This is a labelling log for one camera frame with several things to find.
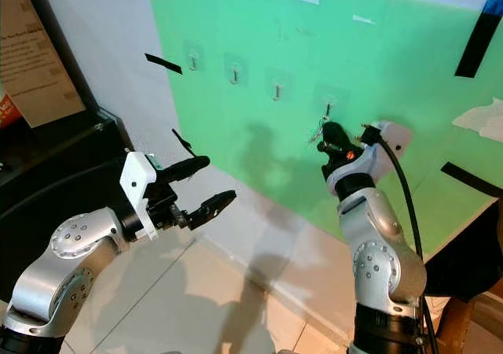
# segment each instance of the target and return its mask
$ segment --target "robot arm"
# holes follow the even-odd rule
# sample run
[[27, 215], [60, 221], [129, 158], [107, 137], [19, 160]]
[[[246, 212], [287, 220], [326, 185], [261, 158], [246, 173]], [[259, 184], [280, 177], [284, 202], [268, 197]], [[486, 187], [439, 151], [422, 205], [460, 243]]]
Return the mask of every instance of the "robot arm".
[[128, 153], [120, 184], [128, 203], [74, 216], [53, 233], [46, 251], [18, 279], [0, 330], [0, 353], [59, 352], [94, 279], [130, 243], [178, 225], [193, 230], [214, 219], [236, 197], [233, 190], [189, 214], [175, 204], [169, 183], [209, 164], [194, 157], [161, 169], [153, 157]]
[[[377, 125], [399, 156], [411, 134], [391, 122]], [[421, 335], [420, 297], [426, 270], [406, 244], [386, 195], [375, 187], [392, 169], [379, 145], [351, 144], [334, 122], [323, 127], [318, 150], [329, 155], [322, 167], [329, 190], [340, 199], [337, 213], [353, 256], [357, 301], [351, 354], [417, 353]]]

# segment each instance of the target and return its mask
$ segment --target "green backdrop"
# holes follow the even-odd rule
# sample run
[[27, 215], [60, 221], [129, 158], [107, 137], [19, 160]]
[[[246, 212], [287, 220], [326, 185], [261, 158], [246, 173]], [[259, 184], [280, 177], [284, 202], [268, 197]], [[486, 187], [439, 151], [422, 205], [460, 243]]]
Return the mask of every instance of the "green backdrop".
[[[326, 159], [309, 144], [327, 101], [332, 119], [353, 135], [380, 119], [413, 130], [401, 162], [427, 253], [491, 201], [444, 175], [446, 161], [503, 185], [503, 144], [451, 124], [503, 97], [501, 28], [477, 76], [454, 76], [479, 12], [420, 0], [152, 0], [152, 7], [162, 56], [183, 68], [168, 75], [184, 137], [217, 167], [336, 237], [336, 202], [320, 171]], [[379, 187], [410, 237], [396, 175]]]

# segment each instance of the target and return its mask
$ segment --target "green wall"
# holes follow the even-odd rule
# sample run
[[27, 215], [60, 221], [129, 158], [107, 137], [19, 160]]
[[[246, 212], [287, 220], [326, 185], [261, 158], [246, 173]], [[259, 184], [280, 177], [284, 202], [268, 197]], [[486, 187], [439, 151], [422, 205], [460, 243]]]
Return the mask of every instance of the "green wall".
[[[440, 172], [447, 160], [502, 185], [503, 144], [451, 121], [503, 97], [503, 33], [474, 79], [454, 77], [479, 12], [419, 0], [152, 0], [182, 133], [199, 153], [338, 238], [336, 203], [309, 138], [326, 102], [353, 135], [411, 128], [402, 166], [432, 253], [490, 199]], [[353, 20], [365, 17], [375, 24]], [[189, 70], [190, 56], [196, 70]], [[232, 84], [233, 67], [239, 68]], [[274, 101], [274, 82], [283, 84]], [[379, 184], [409, 226], [395, 174]]]

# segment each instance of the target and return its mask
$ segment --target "red object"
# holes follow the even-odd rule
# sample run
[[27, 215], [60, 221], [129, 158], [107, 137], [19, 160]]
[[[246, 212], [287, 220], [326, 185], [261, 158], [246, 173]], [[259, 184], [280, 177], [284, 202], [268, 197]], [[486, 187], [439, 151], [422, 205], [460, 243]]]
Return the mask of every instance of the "red object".
[[0, 130], [22, 118], [20, 111], [6, 94], [0, 102]]

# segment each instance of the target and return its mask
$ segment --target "white wall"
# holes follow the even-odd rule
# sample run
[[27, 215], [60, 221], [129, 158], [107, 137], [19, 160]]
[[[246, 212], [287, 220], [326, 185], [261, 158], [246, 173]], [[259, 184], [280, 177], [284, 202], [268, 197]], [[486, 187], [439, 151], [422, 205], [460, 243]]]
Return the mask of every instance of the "white wall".
[[[122, 118], [136, 149], [155, 153], [165, 165], [186, 158], [171, 133], [178, 120], [166, 72], [144, 56], [161, 54], [150, 1], [49, 1], [95, 98]], [[480, 7], [484, 0], [432, 1]], [[201, 234], [334, 330], [352, 329], [351, 255], [345, 244], [216, 168], [176, 189], [188, 210], [215, 192], [237, 190], [238, 199]]]

